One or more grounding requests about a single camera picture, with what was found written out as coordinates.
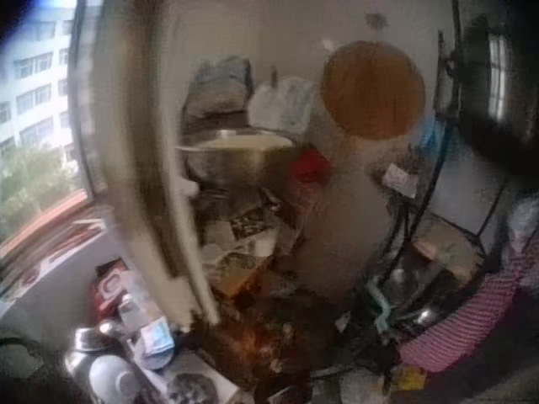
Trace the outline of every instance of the stainless steel pot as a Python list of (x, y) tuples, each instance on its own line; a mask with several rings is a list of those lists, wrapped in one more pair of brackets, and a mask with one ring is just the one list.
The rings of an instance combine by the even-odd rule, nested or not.
[(277, 135), (280, 132), (253, 128), (204, 130), (185, 136), (177, 149), (184, 156), (195, 179), (218, 188), (268, 186), (283, 178), (298, 156), (296, 146), (259, 149), (204, 148), (200, 143), (219, 138), (245, 135)]
[(539, 168), (536, 52), (510, 25), (474, 19), (457, 50), (459, 131), (485, 157), (510, 171)]

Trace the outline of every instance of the green foliage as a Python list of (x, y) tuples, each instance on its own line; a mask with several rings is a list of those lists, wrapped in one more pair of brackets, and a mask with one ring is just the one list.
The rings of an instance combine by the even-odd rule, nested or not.
[(0, 242), (80, 188), (61, 150), (22, 146), (0, 159)]

